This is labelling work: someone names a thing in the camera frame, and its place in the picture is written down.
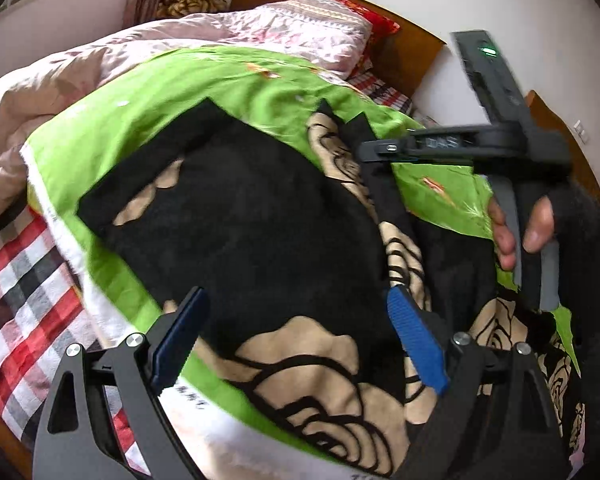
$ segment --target finger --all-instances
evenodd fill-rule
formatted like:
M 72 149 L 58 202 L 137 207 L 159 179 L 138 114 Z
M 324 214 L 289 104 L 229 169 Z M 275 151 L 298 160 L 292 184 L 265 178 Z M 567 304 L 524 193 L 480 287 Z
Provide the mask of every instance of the finger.
M 487 213 L 491 217 L 491 220 L 498 225 L 504 225 L 507 221 L 504 211 L 500 208 L 497 200 L 493 196 L 487 205 Z
M 496 249 L 496 253 L 502 270 L 513 270 L 516 266 L 516 253 L 502 254 L 498 249 Z
M 511 254 L 516 251 L 516 239 L 506 225 L 493 226 L 493 241 L 502 254 Z
M 554 210 L 548 197 L 536 202 L 526 226 L 522 246 L 527 253 L 537 253 L 554 236 Z

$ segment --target sleeve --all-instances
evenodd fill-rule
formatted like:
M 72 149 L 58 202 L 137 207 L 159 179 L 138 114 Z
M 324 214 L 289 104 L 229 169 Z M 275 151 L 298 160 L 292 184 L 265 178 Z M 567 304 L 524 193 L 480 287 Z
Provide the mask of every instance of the sleeve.
M 586 407 L 582 473 L 588 475 L 600 466 L 600 205 L 575 184 L 553 190 L 549 199 L 560 243 L 560 301 L 571 310 L 582 371 Z

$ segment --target red plaid fabric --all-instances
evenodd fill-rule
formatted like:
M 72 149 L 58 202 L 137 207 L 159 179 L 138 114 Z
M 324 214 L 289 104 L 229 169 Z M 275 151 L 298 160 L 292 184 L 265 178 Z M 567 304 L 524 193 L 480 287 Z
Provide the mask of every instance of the red plaid fabric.
M 371 72 L 354 76 L 347 82 L 371 98 L 376 104 L 389 106 L 405 115 L 409 115 L 411 112 L 411 99 L 378 79 Z
M 75 285 L 44 219 L 23 195 L 0 216 L 0 415 L 29 448 L 66 347 L 100 348 Z M 147 473 L 117 389 L 106 393 L 129 465 Z

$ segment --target white wall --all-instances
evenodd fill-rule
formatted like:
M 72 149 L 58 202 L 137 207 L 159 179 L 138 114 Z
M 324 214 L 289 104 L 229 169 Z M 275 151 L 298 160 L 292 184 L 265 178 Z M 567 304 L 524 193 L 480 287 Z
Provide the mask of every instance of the white wall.
M 369 0 L 450 43 L 455 30 L 484 28 L 523 93 L 535 89 L 567 124 L 581 120 L 582 146 L 600 183 L 600 9 L 593 0 Z M 485 122 L 455 53 L 444 50 L 414 95 L 443 124 Z
M 126 0 L 23 0 L 0 13 L 0 77 L 122 28 Z

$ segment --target wooden bed frame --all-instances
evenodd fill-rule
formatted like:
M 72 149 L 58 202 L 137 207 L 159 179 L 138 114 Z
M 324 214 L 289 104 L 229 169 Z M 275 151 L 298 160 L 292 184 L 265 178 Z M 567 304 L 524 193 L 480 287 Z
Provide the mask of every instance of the wooden bed frame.
M 284 0 L 231 0 L 230 10 L 254 9 Z M 380 79 L 411 97 L 445 42 L 409 20 L 365 0 L 350 0 L 394 20 L 400 31 L 379 41 L 371 52 L 373 72 Z
M 535 90 L 526 95 L 525 101 L 538 126 L 547 130 L 557 130 L 567 140 L 571 161 L 573 162 L 573 178 L 600 202 L 600 185 L 596 175 L 593 173 L 587 157 L 584 155 L 578 141 L 573 137 L 569 127 L 542 101 Z

